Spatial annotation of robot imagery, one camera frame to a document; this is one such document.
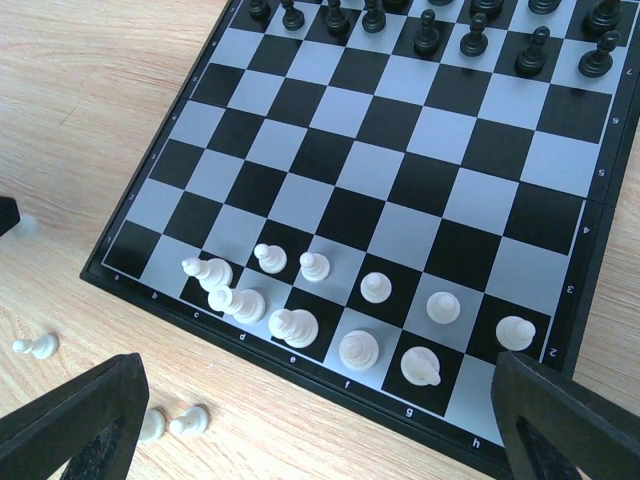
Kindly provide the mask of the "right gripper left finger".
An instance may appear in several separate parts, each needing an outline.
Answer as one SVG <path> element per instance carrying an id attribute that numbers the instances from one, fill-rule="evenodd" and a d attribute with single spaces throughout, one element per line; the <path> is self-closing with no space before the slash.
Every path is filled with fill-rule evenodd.
<path id="1" fill-rule="evenodd" d="M 1 419 L 1 477 L 126 478 L 148 399 L 138 353 L 104 361 Z"/>

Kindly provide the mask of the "white bishop piece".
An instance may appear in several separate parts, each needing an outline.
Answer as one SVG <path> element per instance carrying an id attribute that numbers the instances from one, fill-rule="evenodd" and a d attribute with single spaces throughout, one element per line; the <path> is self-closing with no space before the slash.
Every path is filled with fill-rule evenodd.
<path id="1" fill-rule="evenodd" d="M 379 353 L 380 348 L 375 337 L 361 329 L 346 334 L 339 344 L 340 360 L 352 371 L 370 369 L 376 364 Z"/>

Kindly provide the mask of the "white queen piece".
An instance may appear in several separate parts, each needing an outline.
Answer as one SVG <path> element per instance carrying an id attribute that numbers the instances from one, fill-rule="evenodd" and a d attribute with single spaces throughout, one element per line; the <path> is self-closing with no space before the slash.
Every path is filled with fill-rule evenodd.
<path id="1" fill-rule="evenodd" d="M 207 297 L 210 308 L 231 315 L 241 324 L 259 322 L 266 311 L 266 301 L 262 294 L 253 289 L 231 289 L 220 285 Z"/>

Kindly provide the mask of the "white rook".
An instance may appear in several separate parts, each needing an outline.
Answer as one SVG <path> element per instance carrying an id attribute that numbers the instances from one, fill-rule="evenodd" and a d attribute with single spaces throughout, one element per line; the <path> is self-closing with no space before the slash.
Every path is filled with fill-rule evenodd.
<path id="1" fill-rule="evenodd" d="M 23 215 L 20 217 L 19 222 L 12 228 L 11 233 L 16 238 L 27 238 L 36 233 L 38 228 L 38 221 L 31 215 Z"/>

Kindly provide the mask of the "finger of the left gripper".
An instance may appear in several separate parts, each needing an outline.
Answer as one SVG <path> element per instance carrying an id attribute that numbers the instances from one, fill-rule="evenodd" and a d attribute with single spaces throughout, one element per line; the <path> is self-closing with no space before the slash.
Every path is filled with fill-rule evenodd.
<path id="1" fill-rule="evenodd" d="M 5 235 L 19 224 L 21 215 L 17 201 L 13 197 L 0 197 L 0 236 Z"/>

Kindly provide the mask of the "white king piece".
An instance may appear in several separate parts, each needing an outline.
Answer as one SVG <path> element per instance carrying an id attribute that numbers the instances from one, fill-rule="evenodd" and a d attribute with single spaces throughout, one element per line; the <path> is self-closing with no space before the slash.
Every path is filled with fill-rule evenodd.
<path id="1" fill-rule="evenodd" d="M 319 324 L 316 317 L 303 309 L 279 309 L 268 320 L 271 335 L 293 348 L 306 348 L 317 338 Z"/>

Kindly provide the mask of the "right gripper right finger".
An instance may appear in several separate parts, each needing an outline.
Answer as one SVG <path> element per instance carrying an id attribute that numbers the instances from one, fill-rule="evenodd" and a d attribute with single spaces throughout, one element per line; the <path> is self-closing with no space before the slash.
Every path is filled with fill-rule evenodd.
<path id="1" fill-rule="evenodd" d="M 639 477 L 639 417 L 529 356 L 499 354 L 491 400 L 514 478 Z"/>

